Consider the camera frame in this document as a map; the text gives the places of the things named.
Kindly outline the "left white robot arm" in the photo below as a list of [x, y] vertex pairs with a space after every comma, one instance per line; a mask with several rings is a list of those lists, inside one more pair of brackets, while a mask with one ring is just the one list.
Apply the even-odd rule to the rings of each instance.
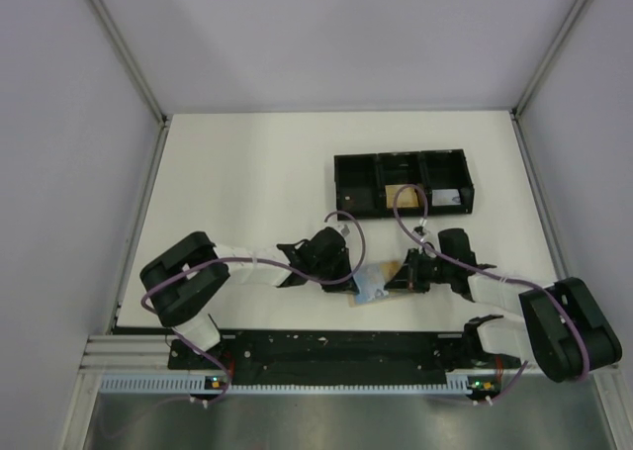
[[145, 265], [139, 278], [145, 300], [162, 326], [190, 342], [190, 355], [203, 367], [224, 358], [218, 327], [205, 308], [228, 286], [300, 287], [316, 282], [328, 293], [356, 294], [345, 226], [327, 226], [312, 238], [258, 251], [210, 241], [203, 231], [184, 237]]

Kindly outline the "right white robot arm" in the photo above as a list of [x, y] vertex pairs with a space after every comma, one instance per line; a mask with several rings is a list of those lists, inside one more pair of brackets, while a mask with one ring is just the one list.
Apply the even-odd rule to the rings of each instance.
[[560, 383], [620, 361], [619, 338], [583, 280], [534, 285], [478, 263], [461, 228], [444, 229], [438, 239], [437, 251], [431, 246], [409, 249], [386, 288], [427, 293], [434, 285], [446, 285], [469, 302], [496, 308], [464, 325], [461, 351], [469, 364], [482, 367], [506, 355], [537, 364]]

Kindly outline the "beige card holder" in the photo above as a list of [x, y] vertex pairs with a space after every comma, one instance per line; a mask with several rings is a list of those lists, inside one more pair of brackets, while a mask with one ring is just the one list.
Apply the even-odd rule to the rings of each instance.
[[404, 297], [406, 289], [387, 288], [387, 283], [396, 276], [402, 265], [399, 261], [364, 265], [353, 277], [358, 293], [349, 297], [349, 306], [363, 307]]

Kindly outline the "light blue card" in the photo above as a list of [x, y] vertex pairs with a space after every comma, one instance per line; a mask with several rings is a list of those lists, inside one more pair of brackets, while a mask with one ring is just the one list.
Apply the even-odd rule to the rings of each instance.
[[380, 264], [364, 266], [353, 276], [353, 280], [358, 290], [354, 297], [356, 306], [379, 302], [390, 295], [386, 289], [386, 278]]

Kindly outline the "black three-compartment tray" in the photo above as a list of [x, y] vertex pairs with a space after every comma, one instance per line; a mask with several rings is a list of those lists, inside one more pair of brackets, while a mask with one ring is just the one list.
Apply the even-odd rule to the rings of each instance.
[[[469, 215], [475, 188], [462, 149], [336, 155], [334, 157], [336, 208], [358, 220], [419, 217], [424, 209], [433, 216]], [[386, 185], [404, 184], [416, 190], [417, 209], [386, 207]], [[458, 189], [462, 205], [435, 208], [432, 191]]]

